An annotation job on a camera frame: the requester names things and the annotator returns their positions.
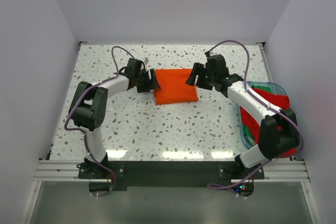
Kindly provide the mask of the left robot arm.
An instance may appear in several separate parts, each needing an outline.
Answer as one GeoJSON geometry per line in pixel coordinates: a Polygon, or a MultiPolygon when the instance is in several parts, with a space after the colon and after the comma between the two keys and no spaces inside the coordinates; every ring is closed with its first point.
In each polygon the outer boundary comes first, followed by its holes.
{"type": "Polygon", "coordinates": [[[112,77],[94,83],[82,81],[77,85],[64,128],[66,131],[82,133],[86,149],[85,159],[92,162],[90,171],[97,178],[105,177],[109,171],[109,165],[104,162],[107,160],[107,152],[101,134],[107,101],[132,88],[136,88],[138,93],[161,88],[155,70],[148,69],[144,61],[133,58],[112,77]]]}

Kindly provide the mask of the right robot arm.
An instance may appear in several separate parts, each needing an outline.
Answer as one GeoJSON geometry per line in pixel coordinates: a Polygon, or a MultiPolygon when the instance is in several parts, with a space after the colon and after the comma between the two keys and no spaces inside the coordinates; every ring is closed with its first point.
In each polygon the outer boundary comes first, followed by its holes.
{"type": "Polygon", "coordinates": [[[215,89],[243,108],[260,127],[258,142],[235,158],[234,173],[246,178],[256,165],[280,157],[287,151],[301,151],[303,142],[292,109],[282,109],[248,86],[245,78],[230,74],[222,55],[212,55],[205,64],[194,63],[186,84],[215,89]]]}

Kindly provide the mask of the orange t shirt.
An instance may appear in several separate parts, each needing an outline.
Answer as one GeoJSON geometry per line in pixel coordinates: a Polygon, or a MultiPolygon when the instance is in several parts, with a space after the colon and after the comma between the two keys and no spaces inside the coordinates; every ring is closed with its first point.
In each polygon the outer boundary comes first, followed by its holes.
{"type": "Polygon", "coordinates": [[[191,69],[185,68],[156,69],[156,79],[161,87],[154,90],[156,105],[197,102],[196,87],[186,84],[191,72],[191,69]]]}

